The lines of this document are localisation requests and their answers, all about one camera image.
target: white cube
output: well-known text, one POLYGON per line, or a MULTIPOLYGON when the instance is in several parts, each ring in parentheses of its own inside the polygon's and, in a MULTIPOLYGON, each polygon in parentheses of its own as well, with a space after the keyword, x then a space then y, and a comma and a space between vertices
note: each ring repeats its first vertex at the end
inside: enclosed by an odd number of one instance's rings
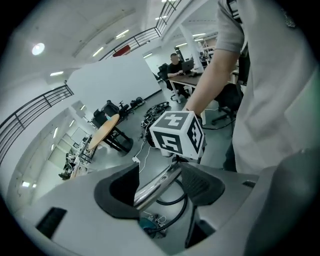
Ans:
POLYGON ((156 148, 199 158, 204 132, 193 111, 166 111, 151 125, 150 132, 156 148))

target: man sitting at desk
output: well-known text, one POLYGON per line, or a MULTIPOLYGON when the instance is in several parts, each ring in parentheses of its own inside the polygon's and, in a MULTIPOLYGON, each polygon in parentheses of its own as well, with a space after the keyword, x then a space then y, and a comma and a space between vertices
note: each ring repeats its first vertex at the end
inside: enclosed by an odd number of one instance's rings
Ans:
MULTIPOLYGON (((182 62, 179 60, 179 57, 176 53, 172 53, 170 55, 171 64, 167 68, 168 78, 173 78, 180 74, 183 74, 182 71, 182 62)), ((190 94, 187 93, 182 84, 174 82, 174 87, 179 91, 181 95, 183 95, 186 99, 190 97, 190 94)))

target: ceiling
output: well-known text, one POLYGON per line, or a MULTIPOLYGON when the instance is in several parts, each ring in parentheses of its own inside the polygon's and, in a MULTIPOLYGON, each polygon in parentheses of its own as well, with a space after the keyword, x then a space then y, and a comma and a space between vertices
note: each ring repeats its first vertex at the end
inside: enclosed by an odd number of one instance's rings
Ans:
MULTIPOLYGON (((178 12, 189 2, 182 0, 178 12)), ((41 77, 46 86, 63 84, 69 71, 98 61, 121 42, 154 27, 163 6, 162 0, 43 0, 12 34, 0 65, 0 90, 20 86, 17 81, 27 77, 41 77), (126 29, 125 37, 115 39, 126 29), (40 42, 44 52, 32 55, 40 42), (100 47, 103 50, 93 57, 100 47), (63 76, 50 77, 61 70, 63 76)), ((215 32, 216 8, 217 1, 209 0, 183 24, 195 34, 215 32)), ((177 38, 182 38, 179 29, 172 35, 177 38)))
MULTIPOLYGON (((217 23, 217 0, 209 0, 197 10, 195 10, 182 24, 188 28, 191 33, 200 34, 206 33, 204 36, 199 36, 197 38, 206 38, 217 33, 218 23, 217 23)), ((172 40, 183 38, 182 32, 177 28, 174 33, 172 33, 172 40)))

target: black slot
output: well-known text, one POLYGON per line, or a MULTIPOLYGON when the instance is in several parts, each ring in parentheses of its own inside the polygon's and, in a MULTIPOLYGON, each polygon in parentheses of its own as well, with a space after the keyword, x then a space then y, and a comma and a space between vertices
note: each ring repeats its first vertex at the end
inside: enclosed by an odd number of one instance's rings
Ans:
POLYGON ((251 180, 246 180, 244 183, 242 183, 243 185, 245 185, 245 186, 247 186, 247 187, 249 187, 249 188, 254 188, 255 187, 255 185, 256 185, 256 183, 255 182, 253 182, 253 181, 251 181, 251 180))
POLYGON ((36 229, 51 239, 66 213, 65 209, 52 207, 36 226, 36 229))

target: white pillar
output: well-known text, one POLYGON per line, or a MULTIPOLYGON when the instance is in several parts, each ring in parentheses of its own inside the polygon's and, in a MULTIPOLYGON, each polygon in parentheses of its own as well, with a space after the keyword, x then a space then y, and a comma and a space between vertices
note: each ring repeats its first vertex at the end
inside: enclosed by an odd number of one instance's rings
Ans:
POLYGON ((197 47, 197 42, 195 42, 194 37, 192 36, 192 33, 182 24, 179 26, 180 30, 183 34, 183 37, 185 38, 187 42, 187 47, 189 48, 193 61, 194 61, 194 68, 197 69, 199 73, 202 73, 204 71, 204 68, 200 61, 200 52, 197 47))

